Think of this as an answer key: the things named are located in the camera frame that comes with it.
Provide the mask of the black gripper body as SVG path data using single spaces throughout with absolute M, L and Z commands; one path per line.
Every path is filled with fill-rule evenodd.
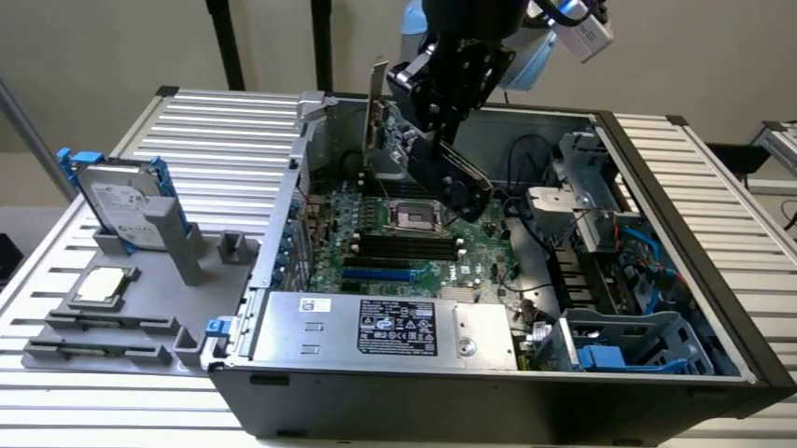
M 426 44 L 443 40 L 501 41 L 521 28 L 529 0 L 423 0 Z

